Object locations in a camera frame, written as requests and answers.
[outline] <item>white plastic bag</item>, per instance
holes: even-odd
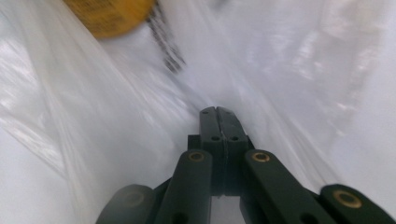
[[[372,149],[378,153],[358,147],[359,136],[379,143],[364,135],[368,122],[359,116],[375,119],[362,112],[376,111],[378,98],[364,91],[382,64],[378,55],[383,62],[389,55],[390,1],[160,5],[185,63],[176,75],[147,25],[99,44],[62,1],[0,3],[0,123],[64,176],[80,223],[93,223],[117,189],[156,187],[170,177],[187,134],[198,133],[198,111],[212,105],[233,110],[256,147],[273,151],[307,188],[341,182],[368,189],[396,214],[395,171],[382,164],[372,189],[356,173],[370,170],[363,165],[370,155],[390,158],[396,146],[392,123],[381,139],[389,142]],[[361,178],[340,177],[350,178],[350,170]],[[227,207],[215,201],[216,211]]]

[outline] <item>white surface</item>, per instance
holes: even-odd
[[[0,128],[0,223],[77,223],[64,179]]]

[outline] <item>screw hole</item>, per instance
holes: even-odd
[[[189,155],[189,159],[191,161],[203,161],[204,158],[205,158],[205,156],[201,152],[192,152]]]
[[[125,194],[123,204],[126,207],[137,207],[145,200],[145,195],[139,191],[131,191]]]
[[[189,217],[184,213],[176,213],[172,215],[172,224],[187,224]]]
[[[355,195],[343,191],[337,190],[333,193],[333,197],[337,200],[340,204],[350,207],[350,208],[360,208],[362,203],[361,200],[356,197]]]
[[[311,214],[302,214],[300,220],[304,224],[319,224],[318,220]]]
[[[260,162],[265,162],[265,161],[270,160],[270,156],[268,156],[267,154],[262,153],[262,152],[254,153],[252,157],[253,157],[253,160],[260,161]]]

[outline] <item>yellow object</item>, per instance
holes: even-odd
[[[64,0],[97,38],[122,35],[148,16],[155,0]]]

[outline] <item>plastic sheet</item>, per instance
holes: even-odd
[[[375,169],[384,172],[375,188],[362,181],[371,169],[363,164],[373,155],[390,162],[396,146],[393,113],[375,110],[396,104],[374,103],[380,94],[370,89],[391,80],[373,84],[373,74],[394,68],[383,63],[395,36],[391,1],[160,6],[182,57],[176,74],[152,26],[98,42],[62,1],[0,3],[0,124],[66,180],[79,223],[93,223],[117,189],[171,176],[187,134],[198,132],[198,111],[212,105],[232,109],[256,147],[307,188],[353,185],[395,216],[389,163]],[[383,94],[394,87],[387,83]],[[369,138],[371,126],[382,127],[368,121],[378,116],[390,120],[388,132]]]

